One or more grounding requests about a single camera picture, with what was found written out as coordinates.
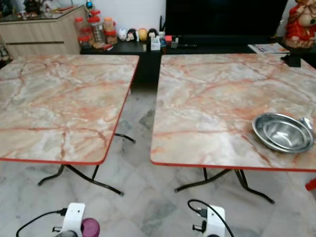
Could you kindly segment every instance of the wooden cabinet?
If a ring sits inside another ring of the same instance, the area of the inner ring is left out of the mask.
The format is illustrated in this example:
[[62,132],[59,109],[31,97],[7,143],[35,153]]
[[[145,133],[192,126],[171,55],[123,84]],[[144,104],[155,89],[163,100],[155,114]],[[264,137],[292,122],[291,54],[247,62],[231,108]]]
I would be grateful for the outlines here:
[[83,6],[57,19],[0,22],[0,35],[14,58],[25,54],[79,54],[74,21],[80,16],[86,16]]

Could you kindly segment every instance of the television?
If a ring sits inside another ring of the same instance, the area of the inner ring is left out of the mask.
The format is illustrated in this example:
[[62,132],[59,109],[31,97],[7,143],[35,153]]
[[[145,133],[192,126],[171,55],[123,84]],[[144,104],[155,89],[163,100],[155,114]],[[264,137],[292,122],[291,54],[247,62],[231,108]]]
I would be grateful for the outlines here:
[[166,0],[167,35],[181,43],[265,43],[287,0]]

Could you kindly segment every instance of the red table edge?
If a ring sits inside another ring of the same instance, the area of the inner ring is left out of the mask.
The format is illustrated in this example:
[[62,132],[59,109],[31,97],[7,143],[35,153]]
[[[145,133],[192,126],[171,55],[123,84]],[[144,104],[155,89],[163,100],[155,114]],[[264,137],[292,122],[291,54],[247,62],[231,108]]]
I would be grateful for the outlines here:
[[213,169],[243,169],[243,170],[261,170],[261,171],[295,171],[295,172],[316,172],[316,169],[301,168],[265,168],[265,167],[249,167],[249,166],[226,166],[226,165],[206,165],[206,164],[179,164],[179,163],[161,163],[151,160],[154,165],[176,166],[176,167],[201,167]]
[[109,152],[110,146],[112,144],[112,140],[113,140],[115,131],[116,131],[117,126],[119,124],[120,116],[123,113],[123,109],[124,109],[124,106],[125,106],[125,103],[126,103],[126,100],[127,100],[127,97],[128,97],[128,92],[130,91],[130,88],[132,86],[132,82],[134,81],[134,78],[135,78],[135,74],[136,74],[136,71],[137,71],[137,68],[138,68],[138,64],[139,64],[139,56],[138,56],[138,59],[137,59],[137,63],[136,63],[136,67],[135,67],[135,70],[134,70],[134,74],[133,74],[132,80],[130,81],[130,84],[128,86],[128,89],[127,89],[127,92],[126,92],[126,95],[125,95],[125,98],[124,98],[124,101],[123,101],[123,105],[122,105],[121,110],[120,110],[120,112],[118,114],[118,120],[117,120],[117,122],[116,122],[116,124],[114,126],[113,133],[112,133],[110,141],[109,141],[108,149],[106,150],[102,160],[96,161],[96,162],[83,162],[83,161],[79,161],[79,162],[74,161],[74,162],[72,162],[72,161],[62,161],[62,160],[58,161],[58,160],[37,160],[37,159],[10,159],[10,158],[1,158],[1,157],[0,157],[0,160],[2,160],[2,161],[13,161],[13,162],[16,161],[16,162],[29,162],[29,163],[73,164],[73,165],[99,165],[99,164],[102,164],[105,161],[105,159],[107,157],[107,154]]

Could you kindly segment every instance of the paper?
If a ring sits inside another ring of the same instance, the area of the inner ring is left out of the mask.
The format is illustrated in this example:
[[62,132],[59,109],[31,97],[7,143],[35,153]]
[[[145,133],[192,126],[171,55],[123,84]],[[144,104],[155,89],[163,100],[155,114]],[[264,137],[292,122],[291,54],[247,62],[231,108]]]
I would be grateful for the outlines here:
[[269,44],[249,44],[251,48],[256,53],[289,53],[290,51],[282,47],[279,43],[269,43]]

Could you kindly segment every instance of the marble tile floor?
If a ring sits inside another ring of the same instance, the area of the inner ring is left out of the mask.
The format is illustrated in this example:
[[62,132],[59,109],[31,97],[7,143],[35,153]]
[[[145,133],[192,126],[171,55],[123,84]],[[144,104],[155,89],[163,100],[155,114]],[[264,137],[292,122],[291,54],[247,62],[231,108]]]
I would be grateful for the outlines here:
[[[96,180],[124,191],[124,197],[67,169],[38,187],[37,182],[54,174],[57,165],[0,162],[0,237],[15,236],[29,220],[70,202],[86,204],[85,217],[100,222],[100,237],[197,237],[192,224],[201,224],[202,219],[187,207],[191,198],[224,207],[236,237],[316,237],[316,201],[304,187],[314,173],[246,171],[249,185],[272,197],[275,205],[246,192],[233,172],[211,184],[174,193],[182,184],[202,180],[202,170],[151,164],[155,99],[155,90],[132,91],[117,132],[130,135],[137,143],[116,137],[97,174]],[[87,175],[94,169],[76,167]],[[212,169],[209,174],[218,171]],[[54,236],[52,227],[62,221],[57,214],[46,216],[21,237]]]

